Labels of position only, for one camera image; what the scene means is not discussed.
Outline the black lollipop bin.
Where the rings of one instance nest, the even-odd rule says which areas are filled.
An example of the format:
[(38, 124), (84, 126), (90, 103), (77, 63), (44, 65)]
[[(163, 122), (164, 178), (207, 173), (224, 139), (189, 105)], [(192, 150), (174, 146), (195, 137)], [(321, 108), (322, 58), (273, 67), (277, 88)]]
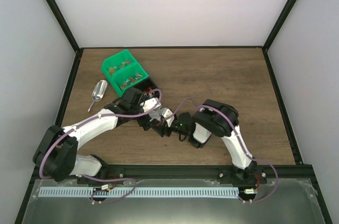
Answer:
[(148, 96), (149, 98), (151, 97), (159, 98), (159, 93), (157, 91), (154, 91), (154, 89), (158, 88), (158, 86), (155, 84), (151, 77), (139, 80), (131, 87), (141, 90), (144, 93), (144, 95)]

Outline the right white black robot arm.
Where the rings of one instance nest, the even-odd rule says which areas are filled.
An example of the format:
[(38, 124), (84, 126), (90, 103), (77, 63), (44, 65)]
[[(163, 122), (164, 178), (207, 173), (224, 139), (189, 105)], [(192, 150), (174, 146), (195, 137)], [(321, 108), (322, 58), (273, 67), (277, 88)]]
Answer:
[(151, 128), (161, 137), (176, 133), (180, 141), (187, 140), (197, 149), (204, 147), (212, 136), (221, 138), (232, 159), (230, 173), (239, 182), (248, 183), (255, 176), (257, 162), (241, 136), (238, 116), (231, 105), (207, 99), (193, 115), (162, 112)]

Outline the green two-compartment candy bin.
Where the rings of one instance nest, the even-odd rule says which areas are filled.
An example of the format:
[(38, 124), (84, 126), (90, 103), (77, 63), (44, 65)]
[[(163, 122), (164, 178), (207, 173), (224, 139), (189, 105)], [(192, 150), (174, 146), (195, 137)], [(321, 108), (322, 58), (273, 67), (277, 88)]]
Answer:
[(119, 97), (128, 88), (149, 78), (148, 73), (128, 49), (104, 59), (101, 71)]

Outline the clear round cup lid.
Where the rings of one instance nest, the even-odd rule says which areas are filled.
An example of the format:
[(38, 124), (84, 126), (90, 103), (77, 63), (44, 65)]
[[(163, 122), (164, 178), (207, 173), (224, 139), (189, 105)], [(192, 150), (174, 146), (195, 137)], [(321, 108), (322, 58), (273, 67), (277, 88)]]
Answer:
[(152, 110), (151, 112), (148, 113), (148, 115), (150, 116), (150, 120), (160, 121), (163, 117), (163, 114), (166, 112), (166, 110), (167, 108), (165, 107)]

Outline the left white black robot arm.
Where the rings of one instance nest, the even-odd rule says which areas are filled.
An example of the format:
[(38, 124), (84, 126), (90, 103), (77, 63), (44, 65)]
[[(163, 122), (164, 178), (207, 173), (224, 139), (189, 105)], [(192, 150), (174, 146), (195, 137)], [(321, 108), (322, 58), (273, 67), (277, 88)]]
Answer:
[(108, 179), (104, 161), (95, 155), (80, 155), (78, 150), (95, 137), (159, 109), (161, 99), (162, 92), (157, 88), (147, 97), (143, 91), (132, 87), (81, 122), (63, 128), (50, 126), (33, 156), (39, 176), (56, 182), (69, 176), (82, 176), (97, 184), (104, 183)]

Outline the silver metal scoop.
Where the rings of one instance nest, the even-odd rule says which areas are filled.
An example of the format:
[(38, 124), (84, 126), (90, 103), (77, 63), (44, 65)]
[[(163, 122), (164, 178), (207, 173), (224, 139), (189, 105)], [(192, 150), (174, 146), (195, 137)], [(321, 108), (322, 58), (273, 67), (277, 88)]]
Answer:
[(94, 103), (100, 101), (103, 96), (104, 96), (104, 93), (106, 91), (106, 88), (108, 86), (108, 83), (106, 80), (100, 80), (94, 87), (93, 91), (92, 91), (92, 95), (91, 95), (91, 98), (92, 98), (92, 103), (90, 104), (89, 108), (88, 108), (88, 112), (90, 112), (92, 106), (94, 105)]

